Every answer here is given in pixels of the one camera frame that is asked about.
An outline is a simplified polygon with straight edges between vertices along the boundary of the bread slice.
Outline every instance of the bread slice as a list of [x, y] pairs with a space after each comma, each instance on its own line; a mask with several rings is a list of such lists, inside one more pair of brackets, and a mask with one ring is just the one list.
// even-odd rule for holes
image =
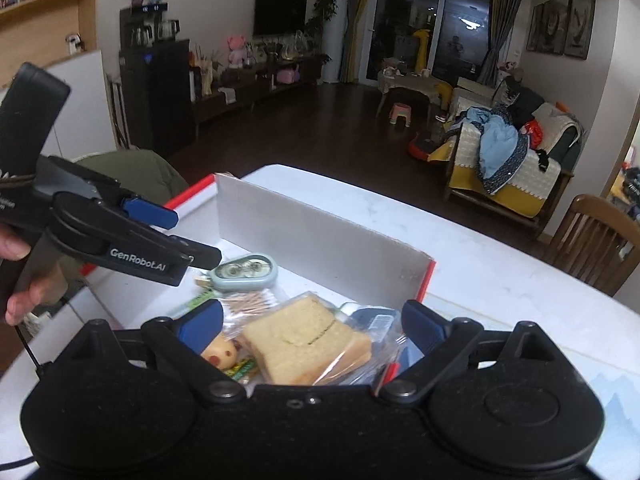
[[244, 327], [242, 341], [273, 384], [327, 384], [371, 359], [371, 339], [306, 296]]

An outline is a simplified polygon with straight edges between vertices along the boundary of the black cabinet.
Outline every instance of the black cabinet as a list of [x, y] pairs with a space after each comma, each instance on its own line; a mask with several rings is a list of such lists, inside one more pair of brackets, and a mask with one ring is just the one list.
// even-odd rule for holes
[[131, 143], [169, 156], [195, 140], [189, 83], [189, 40], [120, 53]]

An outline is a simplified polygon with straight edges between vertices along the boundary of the sliding glass door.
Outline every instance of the sliding glass door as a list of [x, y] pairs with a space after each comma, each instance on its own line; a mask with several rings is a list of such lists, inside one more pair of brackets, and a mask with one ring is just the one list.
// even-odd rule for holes
[[455, 86], [475, 80], [488, 50], [491, 0], [369, 0], [360, 82], [375, 85], [383, 60], [424, 67]]

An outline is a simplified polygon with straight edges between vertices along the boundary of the pink stool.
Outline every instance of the pink stool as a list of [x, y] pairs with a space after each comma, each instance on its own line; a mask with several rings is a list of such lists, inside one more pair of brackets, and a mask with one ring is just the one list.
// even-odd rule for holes
[[405, 128], [411, 126], [411, 107], [402, 103], [394, 104], [393, 108], [391, 108], [391, 113], [389, 114], [389, 123], [396, 124], [398, 122], [398, 117], [404, 117]]

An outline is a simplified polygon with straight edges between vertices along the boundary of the barcode label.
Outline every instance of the barcode label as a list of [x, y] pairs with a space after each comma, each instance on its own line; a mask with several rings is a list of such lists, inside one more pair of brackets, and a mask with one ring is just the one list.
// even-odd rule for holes
[[369, 337], [374, 343], [380, 343], [389, 332], [391, 325], [394, 323], [394, 317], [385, 314], [378, 314], [369, 325]]

